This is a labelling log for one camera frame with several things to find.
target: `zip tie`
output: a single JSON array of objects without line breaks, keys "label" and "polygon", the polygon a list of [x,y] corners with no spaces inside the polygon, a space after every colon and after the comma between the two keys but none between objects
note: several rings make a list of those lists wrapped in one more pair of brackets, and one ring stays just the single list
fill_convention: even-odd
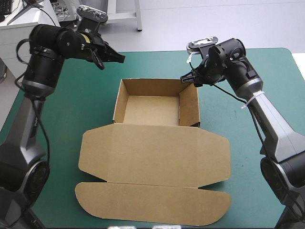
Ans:
[{"label": "zip tie", "polygon": [[254,92],[252,98],[249,99],[249,100],[247,101],[247,103],[246,103],[245,105],[242,106],[242,109],[246,108],[252,100],[254,100],[257,96],[259,96],[259,95],[261,95],[261,94],[265,94],[265,92],[263,92],[263,91]]},{"label": "zip tie", "polygon": [[192,62],[192,56],[193,56],[193,54],[200,54],[200,52],[191,52],[190,53],[190,55],[189,55],[189,58],[187,58],[187,63],[190,63],[190,62]]}]

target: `cardboard box lid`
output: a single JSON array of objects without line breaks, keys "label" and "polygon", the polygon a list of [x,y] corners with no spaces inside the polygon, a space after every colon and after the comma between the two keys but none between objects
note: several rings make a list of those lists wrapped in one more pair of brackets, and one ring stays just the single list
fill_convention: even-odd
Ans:
[{"label": "cardboard box lid", "polygon": [[196,127],[112,124],[84,133],[79,168],[111,183],[201,187],[230,177],[230,145]]},{"label": "cardboard box lid", "polygon": [[199,126],[198,90],[176,79],[123,79],[113,122]]},{"label": "cardboard box lid", "polygon": [[96,217],[192,226],[214,223],[231,204],[227,193],[187,187],[80,183],[75,193]]}]

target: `green mat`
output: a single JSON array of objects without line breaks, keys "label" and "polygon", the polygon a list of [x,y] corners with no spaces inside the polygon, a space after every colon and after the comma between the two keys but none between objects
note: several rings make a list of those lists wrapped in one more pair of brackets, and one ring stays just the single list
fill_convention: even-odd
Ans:
[{"label": "green mat", "polygon": [[[305,83],[286,49],[250,49],[248,58],[264,81],[266,96],[291,126],[305,134]],[[67,60],[58,87],[48,97],[42,119],[51,142],[51,176],[33,207],[47,227],[108,227],[153,223],[93,217],[78,204],[74,188],[97,178],[78,169],[82,134],[112,122],[121,78],[179,78],[190,69],[186,52],[129,52],[124,64],[107,63],[104,71],[82,60]],[[194,58],[194,65],[199,58]],[[232,91],[227,82],[219,84]],[[273,227],[284,207],[260,172],[261,143],[247,109],[214,87],[199,89],[201,128],[231,142],[232,177],[207,188],[228,192],[232,205],[210,228]],[[22,100],[19,93],[0,132],[3,142]],[[39,132],[38,141],[45,146]]]}]

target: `cable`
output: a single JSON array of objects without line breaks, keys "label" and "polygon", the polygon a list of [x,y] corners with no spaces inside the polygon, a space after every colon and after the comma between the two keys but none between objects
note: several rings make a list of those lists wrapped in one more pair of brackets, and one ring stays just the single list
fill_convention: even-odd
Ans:
[{"label": "cable", "polygon": [[47,14],[49,16],[49,18],[51,19],[51,21],[53,22],[54,26],[56,26],[55,22],[53,21],[53,19],[51,18],[51,16],[46,12],[44,11],[43,9],[39,8],[39,7],[36,7],[37,9],[41,10],[42,12],[44,12],[45,14]]},{"label": "cable", "polygon": [[238,100],[239,102],[242,102],[242,103],[244,103],[244,104],[247,103],[245,100],[242,100],[242,99],[237,98],[235,95],[233,95],[233,94],[227,92],[226,90],[222,89],[221,87],[217,86],[216,84],[211,84],[211,86],[214,86],[214,87],[218,88],[219,90],[221,90],[222,92],[228,94],[229,96],[233,97],[234,99]]},{"label": "cable", "polygon": [[[17,54],[17,57],[19,57],[19,55],[18,55],[19,48],[20,48],[25,42],[27,42],[27,39],[23,39],[22,41],[20,41],[20,42],[17,44],[17,47],[16,47],[16,54]],[[24,64],[30,66],[27,62],[23,61],[21,58],[19,58],[19,59],[20,59],[20,61],[22,61],[22,63],[24,63]],[[31,95],[31,93],[27,92],[22,86],[20,86],[20,85],[18,84],[18,81],[19,81],[24,75],[25,75],[25,72],[22,73],[19,77],[17,77],[17,78],[15,79],[14,83],[15,83],[15,85],[16,85],[21,91],[23,91],[23,92],[26,93],[26,94]],[[43,132],[43,135],[44,135],[44,137],[45,137],[45,139],[46,139],[46,142],[47,142],[47,162],[48,162],[48,165],[50,166],[51,149],[50,149],[49,137],[48,137],[48,134],[47,134],[47,132],[46,132],[46,130],[45,130],[45,128],[44,128],[44,125],[43,125],[43,123],[42,123],[42,121],[41,121],[41,118],[40,118],[39,115],[38,115],[38,110],[37,110],[37,108],[36,108],[36,106],[35,106],[35,101],[31,99],[31,103],[32,103],[32,107],[33,107],[35,116],[36,116],[36,118],[37,118],[37,122],[38,122],[38,124],[40,125],[40,127],[41,127],[41,129],[42,129],[42,132]]]},{"label": "cable", "polygon": [[[189,64],[190,64],[190,66],[191,66],[191,68],[192,68],[193,71],[195,71],[199,76],[202,76],[198,71],[196,71],[196,69],[193,68],[191,62],[190,62]],[[213,84],[213,83],[210,84],[210,86],[214,86],[214,87],[218,88],[219,90],[221,90],[222,92],[228,94],[228,95],[231,96],[232,98],[234,98],[234,99],[236,99],[236,100],[238,100],[238,101],[240,101],[240,102],[246,104],[246,101],[245,101],[245,100],[242,100],[242,99],[237,98],[236,96],[234,96],[233,94],[227,92],[226,90],[222,89],[221,87],[219,87],[219,86],[217,86],[217,85],[215,85],[215,84]],[[298,220],[299,222],[305,223],[305,209],[303,209],[303,208],[300,206],[300,204],[297,202],[296,198],[294,198],[294,197],[291,195],[291,193],[289,192],[288,187],[285,186],[284,182],[282,181],[282,178],[281,178],[280,175],[278,174],[276,165],[272,162],[272,159],[271,159],[270,155],[268,154],[268,151],[267,151],[266,146],[265,146],[265,144],[264,144],[264,140],[263,140],[263,137],[262,137],[262,135],[261,135],[261,133],[260,133],[259,127],[258,127],[258,125],[257,125],[257,120],[256,120],[256,118],[255,118],[254,112],[253,112],[253,110],[252,110],[252,108],[251,108],[250,106],[248,106],[248,108],[249,108],[249,111],[250,111],[250,114],[251,114],[251,117],[252,117],[252,120],[253,120],[255,129],[256,129],[257,135],[258,135],[258,137],[259,137],[259,139],[260,139],[260,141],[261,141],[261,143],[262,143],[262,145],[263,145],[263,148],[264,148],[266,157],[267,157],[267,159],[270,161],[270,163],[271,163],[271,165],[272,165],[272,167],[273,167],[273,169],[274,169],[274,171],[275,171],[275,174],[276,174],[277,178],[279,179],[279,181],[280,181],[280,183],[281,183],[282,188],[285,190],[285,193],[289,196],[289,198],[290,198],[290,199],[295,203],[295,205],[298,207],[298,209],[299,209],[299,211],[301,212],[302,216],[299,217],[298,214],[295,212],[295,210],[292,209],[292,207],[290,207],[290,206],[286,206],[286,207],[290,210],[290,212],[292,213],[293,217],[294,217],[296,220]]]},{"label": "cable", "polygon": [[289,189],[288,187],[285,186],[284,182],[282,181],[282,178],[280,177],[280,175],[278,174],[277,172],[277,168],[276,168],[276,165],[274,163],[272,163],[272,159],[270,157],[270,155],[268,154],[268,151],[266,149],[266,146],[264,144],[264,140],[263,140],[263,137],[261,135],[261,132],[258,128],[258,125],[257,125],[257,119],[255,118],[255,115],[254,115],[254,112],[252,110],[252,107],[248,107],[249,108],[249,111],[250,111],[250,114],[251,114],[251,117],[253,119],[253,123],[254,123],[254,126],[255,126],[255,129],[256,129],[256,132],[257,132],[257,135],[263,145],[263,148],[264,148],[264,151],[266,153],[266,157],[267,159],[270,161],[270,164],[272,165],[274,171],[275,171],[275,174],[277,176],[277,178],[279,179],[280,183],[281,183],[281,186],[284,188],[285,190],[285,193],[290,197],[290,199],[296,204],[296,206],[298,207],[298,209],[300,210],[301,214],[302,214],[302,217],[298,217],[297,213],[295,212],[294,209],[292,209],[291,207],[289,206],[286,206],[290,209],[291,213],[293,214],[293,216],[295,217],[295,219],[297,219],[298,221],[302,222],[302,223],[305,223],[305,209],[303,209],[300,204],[296,201],[296,198],[294,198],[291,193],[289,192]]},{"label": "cable", "polygon": [[46,11],[44,11],[43,9],[41,9],[41,8],[39,8],[39,7],[37,7],[37,6],[35,6],[33,3],[30,3],[28,0],[24,0],[24,1],[25,1],[27,4],[32,5],[33,7],[35,7],[35,8],[37,8],[37,9],[39,9],[40,11],[44,12],[44,13],[51,19],[51,21],[53,22],[54,26],[56,26],[56,24],[55,24],[55,22],[53,21],[52,17],[51,17]]},{"label": "cable", "polygon": [[17,7],[11,12],[11,14],[13,13],[13,12],[15,12],[16,11],[16,9],[18,9],[19,8],[19,4],[20,4],[20,2],[21,2],[21,0],[19,0],[19,2],[18,2],[18,5],[17,5]]}]

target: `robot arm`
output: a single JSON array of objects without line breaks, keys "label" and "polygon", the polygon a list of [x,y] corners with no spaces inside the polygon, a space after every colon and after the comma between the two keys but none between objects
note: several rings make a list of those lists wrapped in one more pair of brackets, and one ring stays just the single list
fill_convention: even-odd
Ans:
[{"label": "robot arm", "polygon": [[40,24],[29,39],[17,45],[18,50],[24,42],[30,42],[31,58],[20,87],[24,99],[0,145],[0,225],[6,228],[45,228],[30,209],[50,173],[49,157],[42,158],[46,153],[36,135],[43,104],[55,91],[64,60],[84,59],[100,69],[104,69],[103,62],[124,62],[125,56],[113,50],[98,33],[107,15],[85,6],[80,6],[78,13],[83,17],[78,31]]},{"label": "robot arm", "polygon": [[263,81],[246,57],[240,40],[217,44],[216,37],[191,42],[190,55],[200,54],[201,64],[181,77],[181,81],[213,85],[227,80],[235,94],[258,121],[265,140],[261,154],[261,171],[269,186],[286,206],[277,229],[304,228],[305,209],[305,136],[296,133],[263,92]]}]

